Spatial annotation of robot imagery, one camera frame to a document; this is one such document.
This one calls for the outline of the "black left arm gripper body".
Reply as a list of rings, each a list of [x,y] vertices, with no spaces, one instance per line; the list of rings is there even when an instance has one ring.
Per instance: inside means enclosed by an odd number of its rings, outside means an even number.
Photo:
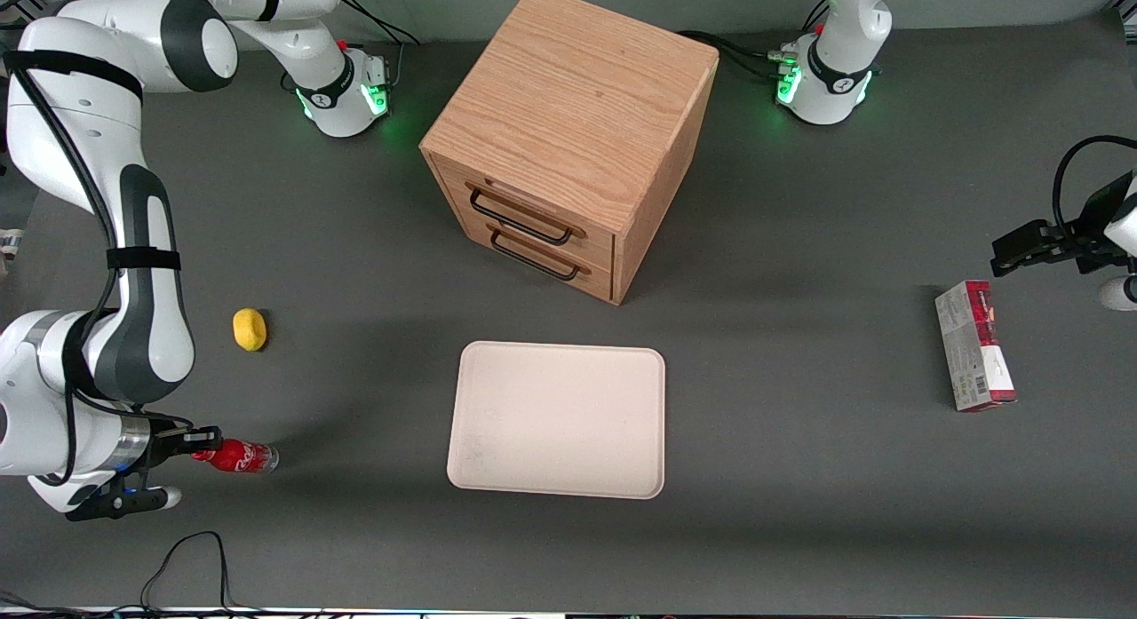
[[[1074,242],[1074,262],[1082,275],[1093,274],[1109,266],[1130,266],[1132,255],[1113,242],[1105,229],[1124,208],[1124,198],[1132,185],[1132,178],[1117,178],[1109,185],[1089,195],[1084,211],[1072,221],[1063,221],[1065,232]]]

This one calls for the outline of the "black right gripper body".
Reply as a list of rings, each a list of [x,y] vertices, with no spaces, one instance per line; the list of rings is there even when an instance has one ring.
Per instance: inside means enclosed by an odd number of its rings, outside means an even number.
[[[186,434],[194,431],[191,422],[171,419],[150,419],[149,440],[146,448],[146,469],[153,469],[174,456],[191,456],[194,453]]]

